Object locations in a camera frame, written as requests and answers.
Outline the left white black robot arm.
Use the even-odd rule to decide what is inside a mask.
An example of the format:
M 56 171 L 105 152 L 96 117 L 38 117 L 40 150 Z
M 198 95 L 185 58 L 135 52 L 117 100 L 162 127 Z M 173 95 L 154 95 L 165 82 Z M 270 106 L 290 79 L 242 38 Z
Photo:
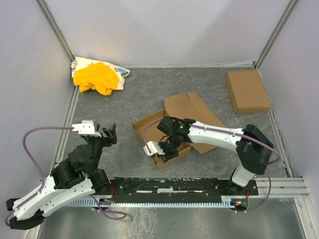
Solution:
M 41 173 L 41 184 L 22 198 L 6 201 L 9 212 L 5 224 L 14 230 L 34 228 L 64 205 L 84 196 L 104 194 L 111 184 L 98 165 L 103 148 L 117 143 L 116 125 L 102 128 L 83 120 L 66 130 L 77 132 L 85 144 L 77 146 L 48 176 Z

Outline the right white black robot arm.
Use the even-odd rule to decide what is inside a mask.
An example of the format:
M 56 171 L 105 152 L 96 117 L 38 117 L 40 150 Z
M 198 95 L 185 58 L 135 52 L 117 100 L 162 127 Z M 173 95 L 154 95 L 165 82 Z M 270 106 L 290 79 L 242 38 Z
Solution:
M 263 175 L 271 155 L 276 153 L 273 144 L 254 125 L 245 128 L 223 128 L 204 124 L 194 119 L 164 117 L 157 128 L 167 137 L 166 141 L 146 143 L 149 156 L 159 156 L 167 162 L 179 155 L 183 143 L 204 143 L 226 148 L 237 153 L 240 165 L 231 176 L 231 183 L 245 187 L 255 175 Z

